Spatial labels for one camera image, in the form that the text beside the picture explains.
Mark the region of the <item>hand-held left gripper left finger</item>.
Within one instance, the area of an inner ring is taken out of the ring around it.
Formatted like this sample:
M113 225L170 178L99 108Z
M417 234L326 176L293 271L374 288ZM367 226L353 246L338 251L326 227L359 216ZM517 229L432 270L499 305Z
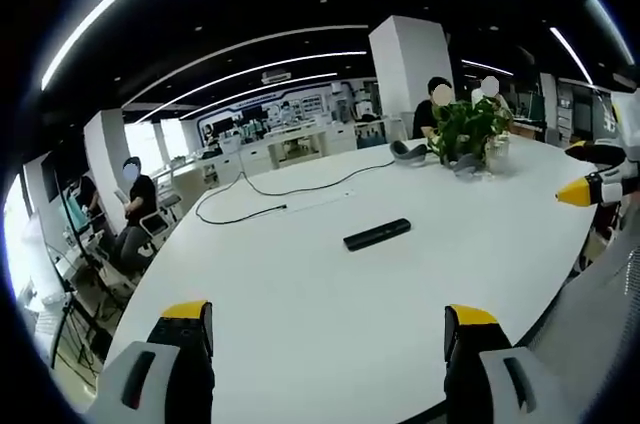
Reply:
M86 423L209 423L215 374L213 306L174 305L144 341L131 342L102 371Z

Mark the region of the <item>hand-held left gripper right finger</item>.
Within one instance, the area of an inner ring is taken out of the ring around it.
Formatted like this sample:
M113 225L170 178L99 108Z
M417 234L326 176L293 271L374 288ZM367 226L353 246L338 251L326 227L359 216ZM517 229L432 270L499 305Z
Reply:
M444 311L449 423L576 423L558 379L526 347L515 347L490 313Z

